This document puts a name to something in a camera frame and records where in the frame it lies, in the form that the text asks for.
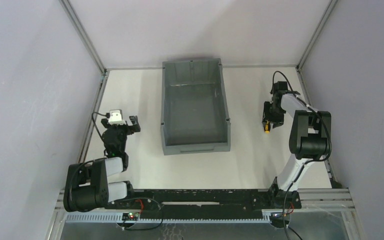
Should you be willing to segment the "yellow black screwdriver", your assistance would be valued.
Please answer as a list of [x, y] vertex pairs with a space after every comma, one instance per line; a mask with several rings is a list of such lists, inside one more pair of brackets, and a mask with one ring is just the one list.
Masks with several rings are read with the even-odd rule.
[[267, 122], [265, 123], [265, 125], [264, 125], [264, 132], [265, 132], [266, 134], [268, 134], [268, 133], [270, 133], [270, 131], [271, 131], [271, 124], [270, 124], [269, 121], [267, 121]]

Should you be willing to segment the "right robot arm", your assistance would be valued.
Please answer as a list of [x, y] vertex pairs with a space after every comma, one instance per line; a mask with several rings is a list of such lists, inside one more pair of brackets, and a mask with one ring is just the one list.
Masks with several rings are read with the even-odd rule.
[[332, 152], [331, 114], [318, 111], [299, 97], [296, 91], [273, 92], [264, 103], [264, 131], [281, 127], [285, 115], [292, 117], [288, 147], [290, 157], [269, 188], [270, 203], [275, 207], [294, 202], [304, 174], [314, 163], [326, 161]]

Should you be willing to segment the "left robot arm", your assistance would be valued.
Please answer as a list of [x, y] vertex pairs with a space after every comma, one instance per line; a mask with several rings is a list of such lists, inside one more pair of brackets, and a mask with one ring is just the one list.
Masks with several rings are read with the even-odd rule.
[[108, 203], [128, 195], [128, 181], [109, 183], [108, 178], [128, 169], [128, 136], [141, 131], [136, 115], [131, 115], [129, 120], [131, 124], [122, 119], [115, 120], [107, 114], [101, 120], [105, 128], [100, 134], [104, 156], [68, 167], [63, 196], [63, 206], [67, 212], [89, 212], [104, 208]]

